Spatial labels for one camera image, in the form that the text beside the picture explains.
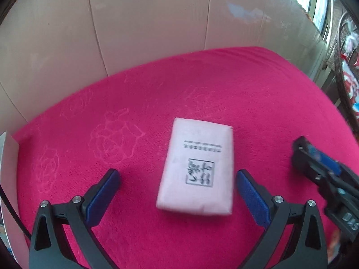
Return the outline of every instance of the white package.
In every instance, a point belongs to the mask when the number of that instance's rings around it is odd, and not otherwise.
[[[175,118],[157,208],[230,215],[233,180],[233,128]]]

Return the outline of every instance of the blue object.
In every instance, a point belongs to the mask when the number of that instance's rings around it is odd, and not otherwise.
[[[271,222],[270,210],[261,195],[241,171],[237,173],[236,184],[256,223],[261,227],[267,228]]]
[[[341,170],[339,164],[327,156],[326,154],[322,153],[321,151],[317,150],[311,144],[308,145],[308,153],[316,160],[318,160],[321,164],[326,166],[329,170],[331,170],[336,176],[340,176]]]
[[[113,170],[105,183],[97,189],[96,195],[87,205],[85,219],[89,227],[94,227],[100,223],[119,186],[120,174],[117,170]]]

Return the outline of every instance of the pink tablecloth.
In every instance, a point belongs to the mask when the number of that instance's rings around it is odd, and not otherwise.
[[[41,200],[67,202],[112,167],[123,184],[94,232],[120,268],[236,268],[262,233],[237,192],[229,217],[155,207],[175,117],[233,126],[235,169],[246,168],[290,202],[311,198],[324,207],[314,184],[291,167],[291,143],[300,135],[359,171],[344,119],[296,67],[263,48],[204,51],[111,76],[21,129],[17,188],[25,225],[32,230]],[[329,232],[330,221],[323,223]]]

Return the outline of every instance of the pink fabric surface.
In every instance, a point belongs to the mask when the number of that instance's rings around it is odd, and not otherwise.
[[[258,47],[191,53],[91,85],[15,135],[27,228],[41,200],[67,202],[112,167],[123,183],[93,231],[120,268],[236,268],[263,231],[236,191],[227,217],[155,207],[175,117],[233,126],[235,170],[246,168],[289,202],[314,199],[324,207],[315,185],[291,167],[291,144],[300,135],[359,171],[359,149],[344,119],[289,62]],[[85,264],[71,234],[69,241]]]

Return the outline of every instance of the white wall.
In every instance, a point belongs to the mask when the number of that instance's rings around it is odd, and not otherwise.
[[[0,26],[0,133],[118,71],[229,46],[264,46],[311,78],[326,51],[295,0],[17,0]]]

